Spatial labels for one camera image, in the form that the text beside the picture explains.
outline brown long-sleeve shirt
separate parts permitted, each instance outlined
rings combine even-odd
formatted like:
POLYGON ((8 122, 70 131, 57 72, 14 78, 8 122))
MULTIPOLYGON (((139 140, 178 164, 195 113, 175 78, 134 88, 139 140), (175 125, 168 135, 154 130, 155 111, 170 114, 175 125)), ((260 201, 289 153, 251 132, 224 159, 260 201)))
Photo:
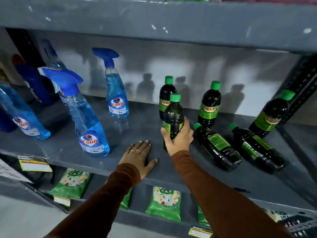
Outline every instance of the brown long-sleeve shirt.
MULTIPOLYGON (((177 152, 172 160, 219 238, 293 237, 248 198, 200 168, 188 151, 177 152)), ((59 223, 46 238, 82 237, 85 234, 89 237, 106 237, 121 201, 138 183, 140 174, 135 166, 118 165, 107 183, 59 223)))

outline person's right hand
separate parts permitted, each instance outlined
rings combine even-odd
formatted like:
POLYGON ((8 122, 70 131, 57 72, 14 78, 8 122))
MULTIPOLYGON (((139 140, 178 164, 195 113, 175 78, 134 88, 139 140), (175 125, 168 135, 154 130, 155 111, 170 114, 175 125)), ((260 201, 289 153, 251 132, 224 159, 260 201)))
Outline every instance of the person's right hand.
POLYGON ((184 126, 177 134, 175 139, 171 140, 170 134, 163 127, 161 128, 161 133, 165 140, 167 152, 170 156, 181 150, 189 151, 189 145, 194 140, 194 131, 189 127, 189 122, 186 117, 184 119, 184 126))

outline shelf surface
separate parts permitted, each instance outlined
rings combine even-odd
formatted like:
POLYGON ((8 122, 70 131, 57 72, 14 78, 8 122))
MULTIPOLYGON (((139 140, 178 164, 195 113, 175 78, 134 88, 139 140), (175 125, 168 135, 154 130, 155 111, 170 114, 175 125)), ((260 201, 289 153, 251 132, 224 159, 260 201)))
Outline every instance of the shelf surface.
POLYGON ((317 51, 317 7, 181 0, 0 0, 0 26, 317 51))
MULTIPOLYGON (((96 112, 106 133, 110 153, 105 158, 93 158, 82 152, 74 132, 74 123, 67 107, 61 101, 45 109, 36 108, 39 120, 49 127, 52 136, 45 141, 34 141, 20 130, 6 134, 0 140, 0 152, 6 155, 25 154, 42 157, 50 164, 67 168, 81 169, 102 176, 109 176, 116 168, 125 149, 139 140, 150 140, 152 149, 148 155, 151 161, 158 158, 156 167, 142 180, 143 184, 164 187, 189 193, 187 186, 176 173, 169 155, 163 150, 163 138, 160 133, 162 121, 159 119, 159 107, 155 104, 129 102, 130 115, 127 119, 115 119, 108 114, 104 98, 86 96, 96 112)), ((198 110, 184 109, 191 126, 196 122, 198 110)), ((229 125, 235 123, 248 127, 254 117, 219 113, 214 129, 231 142, 229 125)), ((317 187, 309 173, 300 167, 300 162, 291 148, 277 131, 272 131, 266 141, 281 152, 291 165, 279 173, 279 176, 267 174, 252 166, 246 160, 231 173, 216 167, 206 151, 194 140, 190 153, 193 159, 223 183, 233 188, 244 189, 243 194, 260 207, 280 210, 287 213, 302 211, 310 216, 316 215, 317 187), (297 176, 302 182, 301 189, 295 187, 289 177, 297 176), (310 196, 304 196, 303 189, 310 190, 310 196)))

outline white floor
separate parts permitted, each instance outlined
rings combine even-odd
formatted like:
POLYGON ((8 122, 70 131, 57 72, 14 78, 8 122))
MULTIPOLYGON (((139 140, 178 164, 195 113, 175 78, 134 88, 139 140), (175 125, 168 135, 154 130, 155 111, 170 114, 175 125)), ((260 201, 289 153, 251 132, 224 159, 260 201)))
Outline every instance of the white floor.
MULTIPOLYGON (((67 215, 49 208, 6 196, 0 196, 0 238, 42 238, 67 215)), ((108 238, 171 238, 118 223, 112 225, 108 238)))

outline upright dark bottle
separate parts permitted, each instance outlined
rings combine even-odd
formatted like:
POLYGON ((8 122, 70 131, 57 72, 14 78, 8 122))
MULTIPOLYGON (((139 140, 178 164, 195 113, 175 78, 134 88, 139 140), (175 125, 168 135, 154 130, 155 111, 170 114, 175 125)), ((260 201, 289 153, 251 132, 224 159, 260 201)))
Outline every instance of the upright dark bottle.
POLYGON ((201 101, 198 123, 204 128, 211 128, 214 125, 221 102, 220 84, 219 81, 212 81, 210 89, 205 92, 201 101))
POLYGON ((165 109, 169 106, 170 94, 176 93, 176 88, 173 85, 174 78, 172 76, 165 77, 165 84, 161 87, 159 92, 159 117, 164 120, 165 109))
POLYGON ((231 124, 230 130, 242 156, 254 162, 264 171, 273 173, 288 164, 288 161, 279 152, 269 146, 254 132, 246 128, 239 128, 236 124, 231 124))
POLYGON ((249 129, 259 137, 264 138, 280 122, 283 116, 287 114, 289 108, 288 101, 294 95, 294 92, 284 90, 278 98, 268 101, 249 129))
POLYGON ((171 139, 175 139, 184 125, 183 107, 180 106, 180 94, 170 95, 171 104, 164 112, 164 128, 170 134, 171 139))
POLYGON ((194 129, 199 144, 210 154, 217 166, 230 172, 242 163, 240 154, 212 128, 204 128, 197 123, 194 129))

